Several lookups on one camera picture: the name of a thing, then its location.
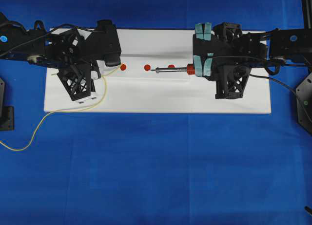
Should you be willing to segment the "right gripper finger holding iron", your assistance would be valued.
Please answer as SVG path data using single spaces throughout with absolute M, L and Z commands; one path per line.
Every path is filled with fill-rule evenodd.
M 197 77 L 210 77 L 212 73 L 213 53 L 204 56 L 193 54 L 193 65 Z

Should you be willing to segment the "right gripper finger with teal pad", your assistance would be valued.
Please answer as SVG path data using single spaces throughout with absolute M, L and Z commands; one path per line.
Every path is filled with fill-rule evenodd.
M 193 34 L 193 55 L 213 53 L 212 24 L 209 22 L 196 24 Z

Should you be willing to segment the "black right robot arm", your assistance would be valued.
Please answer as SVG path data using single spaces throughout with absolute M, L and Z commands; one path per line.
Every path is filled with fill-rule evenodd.
M 264 68 L 275 75 L 288 60 L 301 67 L 312 67 L 310 29 L 243 33 L 235 23 L 195 25 L 191 73 L 198 77 L 214 80 L 224 65 Z

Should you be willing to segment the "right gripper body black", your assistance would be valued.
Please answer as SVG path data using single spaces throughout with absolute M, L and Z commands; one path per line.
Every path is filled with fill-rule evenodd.
M 263 68 L 268 65 L 267 32 L 214 31 L 212 34 L 212 69 L 243 65 Z

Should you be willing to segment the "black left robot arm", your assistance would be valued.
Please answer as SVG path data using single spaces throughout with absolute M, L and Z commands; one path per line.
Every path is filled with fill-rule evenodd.
M 62 24 L 47 31 L 40 20 L 26 30 L 19 22 L 0 15 L 1 59 L 56 68 L 59 78 L 76 80 L 84 77 L 83 71 L 99 74 L 98 61 L 107 67 L 120 65 L 120 56 L 117 28 L 109 19 L 99 20 L 93 30 Z

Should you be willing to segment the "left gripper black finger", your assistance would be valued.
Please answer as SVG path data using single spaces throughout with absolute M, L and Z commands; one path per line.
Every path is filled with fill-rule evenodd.
M 99 57 L 98 61 L 103 63 L 106 67 L 115 67 L 121 64 L 119 53 L 104 54 Z
M 97 27 L 85 40 L 84 58 L 120 59 L 120 55 L 116 26 L 108 19 L 97 21 Z

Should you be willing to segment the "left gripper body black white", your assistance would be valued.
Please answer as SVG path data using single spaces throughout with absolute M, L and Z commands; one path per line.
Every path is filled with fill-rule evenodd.
M 90 35 L 85 38 L 75 27 L 60 34 L 50 31 L 45 37 L 47 62 L 57 68 L 60 80 L 96 80 L 101 77 L 98 60 L 102 59 L 102 50 L 96 44 L 102 40 L 102 28 L 84 29 Z

